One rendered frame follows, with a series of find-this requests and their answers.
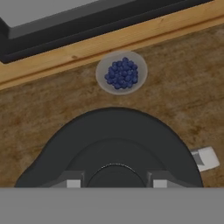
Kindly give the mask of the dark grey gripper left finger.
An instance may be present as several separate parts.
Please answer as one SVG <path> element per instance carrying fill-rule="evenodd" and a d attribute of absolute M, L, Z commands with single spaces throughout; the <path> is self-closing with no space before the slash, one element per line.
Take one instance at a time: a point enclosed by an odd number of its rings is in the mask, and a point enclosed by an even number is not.
<path fill-rule="evenodd" d="M 44 188 L 81 188 L 84 171 L 63 171 L 56 179 L 43 184 Z"/>

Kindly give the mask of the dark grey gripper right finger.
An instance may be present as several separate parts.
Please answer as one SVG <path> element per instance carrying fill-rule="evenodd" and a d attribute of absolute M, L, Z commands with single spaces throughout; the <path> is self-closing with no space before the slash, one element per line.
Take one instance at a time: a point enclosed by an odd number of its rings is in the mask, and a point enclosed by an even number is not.
<path fill-rule="evenodd" d="M 147 186 L 151 188 L 174 188 L 188 187 L 188 184 L 176 179 L 168 171 L 148 171 Z"/>

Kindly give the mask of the white and grey blender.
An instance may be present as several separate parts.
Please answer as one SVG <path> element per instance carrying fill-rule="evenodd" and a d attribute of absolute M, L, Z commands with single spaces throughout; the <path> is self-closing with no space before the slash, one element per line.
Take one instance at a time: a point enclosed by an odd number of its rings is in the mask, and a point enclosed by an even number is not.
<path fill-rule="evenodd" d="M 214 148 L 211 146 L 192 150 L 191 153 L 200 172 L 212 170 L 220 165 Z"/>

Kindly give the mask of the translucent grey round bowl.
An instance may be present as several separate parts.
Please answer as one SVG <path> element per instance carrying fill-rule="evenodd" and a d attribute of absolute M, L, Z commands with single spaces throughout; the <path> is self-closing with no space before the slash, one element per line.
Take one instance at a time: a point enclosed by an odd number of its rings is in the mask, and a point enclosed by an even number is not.
<path fill-rule="evenodd" d="M 126 89 L 114 89 L 109 85 L 104 79 L 104 75 L 108 72 L 109 67 L 113 61 L 121 60 L 123 57 L 127 57 L 133 60 L 138 65 L 138 83 L 133 86 L 133 88 Z M 127 95 L 137 91 L 146 81 L 148 76 L 148 67 L 142 56 L 135 52 L 128 51 L 116 51 L 107 54 L 97 65 L 95 77 L 99 86 L 106 92 L 112 95 Z"/>

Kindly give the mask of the pile of blueberries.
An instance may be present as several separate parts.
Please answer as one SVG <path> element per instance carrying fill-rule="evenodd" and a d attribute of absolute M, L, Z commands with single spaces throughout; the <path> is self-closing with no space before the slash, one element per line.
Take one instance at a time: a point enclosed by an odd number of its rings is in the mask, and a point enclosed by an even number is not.
<path fill-rule="evenodd" d="M 138 83 L 138 65 L 127 57 L 113 61 L 104 79 L 116 90 L 133 88 Z"/>

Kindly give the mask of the black framed grey window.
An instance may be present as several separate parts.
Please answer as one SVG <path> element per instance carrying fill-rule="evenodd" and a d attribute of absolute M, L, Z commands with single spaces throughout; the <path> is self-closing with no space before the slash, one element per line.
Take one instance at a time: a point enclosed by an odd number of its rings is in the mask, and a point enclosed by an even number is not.
<path fill-rule="evenodd" d="M 213 0 L 0 0 L 7 64 Z"/>

